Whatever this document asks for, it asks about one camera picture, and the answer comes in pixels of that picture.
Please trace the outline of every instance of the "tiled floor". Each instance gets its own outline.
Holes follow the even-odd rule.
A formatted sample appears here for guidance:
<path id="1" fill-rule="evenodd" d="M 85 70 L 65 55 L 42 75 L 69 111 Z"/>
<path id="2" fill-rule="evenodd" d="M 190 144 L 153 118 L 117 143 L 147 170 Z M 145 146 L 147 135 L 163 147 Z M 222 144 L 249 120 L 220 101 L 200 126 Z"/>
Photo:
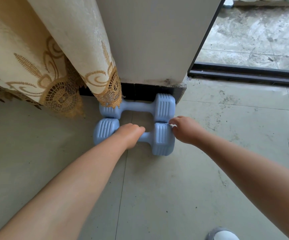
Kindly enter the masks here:
<path id="1" fill-rule="evenodd" d="M 101 116 L 65 119 L 28 103 L 0 103 L 0 228 L 51 178 L 92 147 Z M 289 88 L 190 80 L 176 115 L 289 168 Z M 152 129 L 150 114 L 124 112 Z M 204 239 L 215 226 L 240 239 L 287 239 L 199 149 L 176 141 L 168 157 L 148 144 L 124 153 L 79 239 Z"/>
<path id="2" fill-rule="evenodd" d="M 223 8 L 197 61 L 289 70 L 289 7 Z"/>

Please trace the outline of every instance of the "black baseboard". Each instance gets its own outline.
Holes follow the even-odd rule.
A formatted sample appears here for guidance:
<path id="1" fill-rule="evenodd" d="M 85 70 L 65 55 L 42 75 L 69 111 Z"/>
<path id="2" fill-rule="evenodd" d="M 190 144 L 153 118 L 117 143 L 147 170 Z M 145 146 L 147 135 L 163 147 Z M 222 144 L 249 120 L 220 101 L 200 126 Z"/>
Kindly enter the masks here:
<path id="1" fill-rule="evenodd" d="M 137 83 L 121 83 L 122 94 L 127 100 L 142 100 L 153 102 L 157 93 L 168 93 L 175 98 L 178 103 L 187 89 L 186 84 L 177 86 L 158 86 Z M 89 88 L 79 89 L 82 96 L 94 96 Z"/>

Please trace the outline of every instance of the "dumbbell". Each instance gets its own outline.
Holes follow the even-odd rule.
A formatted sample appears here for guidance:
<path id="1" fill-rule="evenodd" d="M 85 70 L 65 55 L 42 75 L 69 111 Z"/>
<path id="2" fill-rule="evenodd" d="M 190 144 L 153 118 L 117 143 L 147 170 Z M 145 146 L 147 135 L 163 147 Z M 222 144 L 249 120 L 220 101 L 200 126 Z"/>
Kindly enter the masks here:
<path id="1" fill-rule="evenodd" d="M 95 145 L 107 139 L 119 128 L 118 119 L 102 119 L 95 126 L 93 141 Z M 168 156 L 173 152 L 175 137 L 172 133 L 171 125 L 167 123 L 155 123 L 154 131 L 145 132 L 138 140 L 147 142 L 152 147 L 153 155 Z"/>
<path id="2" fill-rule="evenodd" d="M 104 107 L 99 105 L 100 113 L 105 118 L 120 119 L 124 110 L 133 110 L 140 112 L 150 112 L 154 116 L 155 122 L 168 123 L 174 117 L 175 99 L 170 94 L 158 93 L 153 103 L 127 102 L 122 100 L 120 108 Z"/>

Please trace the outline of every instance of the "curtain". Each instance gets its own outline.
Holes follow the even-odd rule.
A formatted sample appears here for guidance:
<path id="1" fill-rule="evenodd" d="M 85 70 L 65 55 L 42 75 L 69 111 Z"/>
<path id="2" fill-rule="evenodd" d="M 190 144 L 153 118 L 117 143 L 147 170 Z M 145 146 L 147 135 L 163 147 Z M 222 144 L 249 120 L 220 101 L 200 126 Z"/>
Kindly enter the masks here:
<path id="1" fill-rule="evenodd" d="M 68 117 L 79 87 L 119 106 L 120 78 L 95 0 L 0 0 L 0 101 L 18 98 Z"/>

